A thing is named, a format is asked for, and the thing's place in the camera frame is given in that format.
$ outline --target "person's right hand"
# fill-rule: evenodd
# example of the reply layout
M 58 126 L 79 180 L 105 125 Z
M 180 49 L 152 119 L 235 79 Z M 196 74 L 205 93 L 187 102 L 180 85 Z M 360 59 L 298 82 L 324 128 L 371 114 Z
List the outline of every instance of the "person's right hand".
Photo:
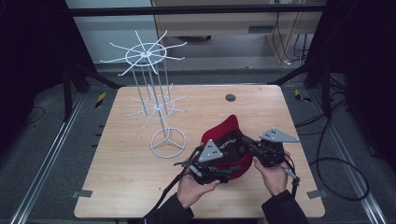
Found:
M 285 172 L 285 169 L 289 167 L 285 162 L 282 162 L 277 167 L 263 167 L 258 158 L 253 157 L 253 161 L 254 167 L 262 174 L 264 185 L 270 191 L 271 195 L 275 196 L 286 190 L 288 174 Z

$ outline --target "wooden table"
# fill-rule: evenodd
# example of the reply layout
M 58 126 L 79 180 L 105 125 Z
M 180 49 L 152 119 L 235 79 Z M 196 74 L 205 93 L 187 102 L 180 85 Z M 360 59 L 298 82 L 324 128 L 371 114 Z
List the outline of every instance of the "wooden table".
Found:
M 236 96 L 233 102 L 225 99 L 230 93 Z M 175 109 L 187 112 L 173 112 L 166 118 L 168 126 L 186 135 L 186 148 L 173 159 L 162 159 L 150 149 L 151 138 L 161 129 L 161 123 L 152 120 L 140 130 L 148 120 L 146 116 L 124 116 L 142 110 L 142 104 L 130 98 L 139 98 L 137 88 L 119 89 L 83 186 L 92 191 L 92 196 L 78 198 L 76 217 L 142 217 L 181 171 L 174 163 L 188 158 L 199 146 L 203 133 L 231 114 L 237 116 L 242 133 L 253 139 L 259 140 L 259 134 L 272 127 L 297 136 L 278 86 L 174 86 L 171 90 L 172 99 L 186 94 L 186 98 L 175 102 Z M 306 194 L 317 186 L 301 144 L 285 143 L 284 148 L 291 153 L 301 178 L 297 202 L 308 217 L 322 217 L 321 199 L 311 200 Z M 291 179 L 288 188 L 291 190 Z M 177 185 L 166 199 L 176 191 Z M 269 198 L 261 174 L 251 166 L 241 177 L 204 195 L 192 210 L 196 218 L 264 217 L 261 204 Z

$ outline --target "person's left hand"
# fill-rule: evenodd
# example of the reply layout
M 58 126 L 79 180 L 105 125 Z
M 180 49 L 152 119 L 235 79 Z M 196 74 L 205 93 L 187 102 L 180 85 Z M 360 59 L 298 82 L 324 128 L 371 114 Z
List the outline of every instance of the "person's left hand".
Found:
M 187 209 L 198 202 L 204 194 L 213 191 L 219 183 L 219 180 L 215 180 L 210 184 L 200 185 L 194 180 L 191 174 L 183 175 L 178 183 L 177 198 L 181 202 L 181 205 Z

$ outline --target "black strap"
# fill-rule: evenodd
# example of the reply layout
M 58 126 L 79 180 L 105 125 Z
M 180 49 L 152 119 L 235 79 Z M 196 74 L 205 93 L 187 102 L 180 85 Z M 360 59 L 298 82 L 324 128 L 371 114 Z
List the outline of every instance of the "black strap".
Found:
M 294 169 L 294 166 L 292 166 L 288 160 L 285 159 L 285 163 L 289 166 L 289 168 L 291 169 L 291 171 L 295 175 L 295 176 L 292 176 L 293 181 L 291 182 L 291 184 L 293 185 L 293 187 L 291 189 L 291 195 L 293 196 L 293 198 L 295 198 L 296 193 L 297 193 L 297 187 L 300 184 L 300 177 L 297 176 L 297 174 L 295 172 L 295 169 Z
M 145 216 L 143 216 L 142 218 L 140 218 L 139 221 L 145 219 L 146 216 L 148 216 L 151 212 L 155 211 L 155 210 L 161 205 L 161 203 L 163 202 L 163 199 L 164 199 L 165 196 L 168 194 L 169 190 L 171 190 L 172 187 L 181 179 L 181 177 L 183 177 L 183 175 L 185 174 L 187 168 L 189 167 L 188 164 L 191 163 L 192 158 L 194 157 L 195 153 L 196 153 L 198 150 L 200 150 L 201 148 L 202 148 L 202 146 L 197 147 L 197 148 L 191 153 L 191 155 L 190 155 L 190 157 L 189 157 L 189 159 L 188 159 L 187 161 L 184 161 L 184 162 L 177 162 L 177 163 L 174 164 L 174 165 L 185 164 L 185 166 L 183 166 L 183 170 L 180 172 L 180 174 L 178 174 L 178 175 L 172 180 L 172 182 L 168 185 L 168 187 L 166 187 L 166 188 L 163 190 L 163 194 L 161 195 L 160 200 L 158 200 L 158 202 L 154 205 L 154 207 L 153 207 Z M 133 223 L 133 221 L 132 221 L 131 219 L 128 219 L 128 224 L 132 224 L 132 223 Z

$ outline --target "red hat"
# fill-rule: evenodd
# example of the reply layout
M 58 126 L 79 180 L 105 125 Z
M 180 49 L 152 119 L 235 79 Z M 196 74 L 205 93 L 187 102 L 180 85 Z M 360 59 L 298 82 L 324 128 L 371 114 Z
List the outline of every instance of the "red hat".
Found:
M 214 165 L 220 170 L 233 170 L 230 179 L 244 174 L 252 163 L 252 156 L 248 148 L 244 148 L 242 136 L 236 115 L 231 115 L 202 136 L 204 145 L 212 139 L 223 154 L 221 159 L 214 161 L 216 163 Z

